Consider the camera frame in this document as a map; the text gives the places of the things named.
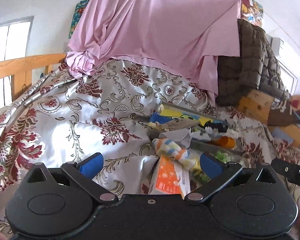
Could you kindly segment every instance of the bed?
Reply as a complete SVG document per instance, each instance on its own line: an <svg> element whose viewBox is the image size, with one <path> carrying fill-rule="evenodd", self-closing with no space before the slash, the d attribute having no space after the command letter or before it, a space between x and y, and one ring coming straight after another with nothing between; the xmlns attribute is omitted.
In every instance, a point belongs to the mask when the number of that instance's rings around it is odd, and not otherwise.
<svg viewBox="0 0 300 240"><path fill-rule="evenodd" d="M0 231L12 236L4 208L35 162L59 167L101 152L105 162L94 181L119 197L146 194L158 157L147 136L160 101L227 119L239 132L250 167L275 157L300 164L300 151L273 138L259 121L233 107L212 107L205 90L162 69L111 59L93 76L73 78L64 54L0 62L0 78L12 75L13 103L0 109ZM59 66L52 70L52 65ZM46 75L31 86L31 70ZM300 238L300 187L283 183L299 206L291 235Z"/></svg>

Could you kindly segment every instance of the white air conditioner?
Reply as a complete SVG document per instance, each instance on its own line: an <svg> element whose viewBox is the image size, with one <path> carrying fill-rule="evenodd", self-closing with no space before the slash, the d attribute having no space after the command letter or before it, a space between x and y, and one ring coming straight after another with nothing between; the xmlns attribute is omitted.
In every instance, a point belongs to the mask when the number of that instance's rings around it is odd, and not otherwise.
<svg viewBox="0 0 300 240"><path fill-rule="evenodd" d="M275 57L295 76L300 78L300 57L294 49L280 38L272 38L271 48Z"/></svg>

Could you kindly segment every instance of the clothesline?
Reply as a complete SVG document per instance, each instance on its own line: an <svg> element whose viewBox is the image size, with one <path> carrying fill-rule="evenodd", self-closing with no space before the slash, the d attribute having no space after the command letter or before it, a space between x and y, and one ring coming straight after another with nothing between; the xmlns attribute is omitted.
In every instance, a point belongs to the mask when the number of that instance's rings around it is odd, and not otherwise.
<svg viewBox="0 0 300 240"><path fill-rule="evenodd" d="M300 46L297 44L297 42L280 26L279 23L277 23L277 21L275 19L273 19L269 14L267 14L265 11L263 11L264 14L266 14L271 20L273 20L278 26L279 28L281 28L283 30L283 32L285 34L287 34L287 36L293 41L293 43L300 49Z"/></svg>

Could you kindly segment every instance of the orange box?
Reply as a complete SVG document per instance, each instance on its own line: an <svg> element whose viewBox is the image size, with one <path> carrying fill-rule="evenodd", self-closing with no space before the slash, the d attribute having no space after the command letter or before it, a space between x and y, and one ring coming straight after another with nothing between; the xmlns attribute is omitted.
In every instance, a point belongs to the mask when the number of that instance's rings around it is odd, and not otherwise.
<svg viewBox="0 0 300 240"><path fill-rule="evenodd" d="M189 193L189 172L179 162L161 156L152 175L148 194L180 194L184 198Z"/></svg>

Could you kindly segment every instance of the pink sheet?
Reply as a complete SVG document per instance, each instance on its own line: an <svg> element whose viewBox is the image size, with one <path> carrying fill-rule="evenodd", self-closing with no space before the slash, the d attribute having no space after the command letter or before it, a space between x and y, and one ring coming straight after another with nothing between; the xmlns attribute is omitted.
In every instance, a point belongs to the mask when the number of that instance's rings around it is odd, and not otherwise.
<svg viewBox="0 0 300 240"><path fill-rule="evenodd" d="M181 75L217 95L217 56L240 56L240 3L90 0L69 42L69 72L93 75L107 59L125 59Z"/></svg>

